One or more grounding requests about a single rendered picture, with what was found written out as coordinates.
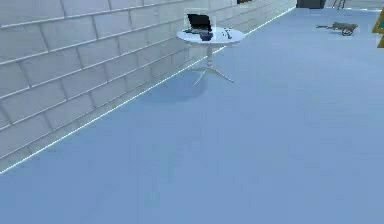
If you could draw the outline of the dark cabinet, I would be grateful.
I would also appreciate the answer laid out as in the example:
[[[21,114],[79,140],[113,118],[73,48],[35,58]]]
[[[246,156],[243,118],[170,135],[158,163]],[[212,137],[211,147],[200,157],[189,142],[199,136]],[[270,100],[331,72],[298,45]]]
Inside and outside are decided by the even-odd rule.
[[[323,9],[326,0],[297,0],[297,8]]]

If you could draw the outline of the black laptop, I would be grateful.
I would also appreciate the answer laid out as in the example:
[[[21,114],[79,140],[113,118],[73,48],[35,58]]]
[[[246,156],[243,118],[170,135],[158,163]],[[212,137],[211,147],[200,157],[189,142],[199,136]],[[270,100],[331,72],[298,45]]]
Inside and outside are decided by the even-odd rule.
[[[186,33],[211,32],[211,22],[208,15],[188,14],[190,28],[186,29]]]

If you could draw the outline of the white round pedestal table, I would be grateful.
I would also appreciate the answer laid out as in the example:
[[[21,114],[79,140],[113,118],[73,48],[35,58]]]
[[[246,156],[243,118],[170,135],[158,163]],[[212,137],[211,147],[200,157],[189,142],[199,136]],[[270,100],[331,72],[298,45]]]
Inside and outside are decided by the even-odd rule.
[[[212,31],[210,33],[213,34],[213,37],[210,41],[202,41],[200,39],[200,33],[186,33],[185,30],[178,31],[177,32],[177,38],[182,40],[183,42],[190,44],[192,46],[201,46],[206,49],[206,65],[204,67],[197,67],[197,68],[192,68],[192,71],[199,71],[200,76],[197,79],[197,81],[194,83],[194,86],[196,86],[204,76],[206,76],[208,73],[214,73],[217,74],[218,76],[221,76],[225,80],[229,82],[233,82],[232,79],[229,77],[225,76],[223,73],[218,71],[212,62],[213,59],[213,51],[215,48],[225,48],[228,46],[233,46],[238,43],[240,43],[246,35],[236,29],[232,28],[226,28],[229,29],[229,33],[232,36],[232,39],[228,39],[226,36],[226,33],[224,32],[223,27],[213,27]]]

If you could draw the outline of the yellow green furniture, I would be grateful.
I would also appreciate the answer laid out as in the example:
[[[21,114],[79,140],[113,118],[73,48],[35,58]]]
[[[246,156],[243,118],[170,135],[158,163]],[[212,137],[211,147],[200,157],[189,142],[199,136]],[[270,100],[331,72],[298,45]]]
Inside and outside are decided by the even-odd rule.
[[[384,8],[381,10],[375,25],[372,28],[372,32],[382,35],[382,38],[380,39],[377,47],[384,48]]]

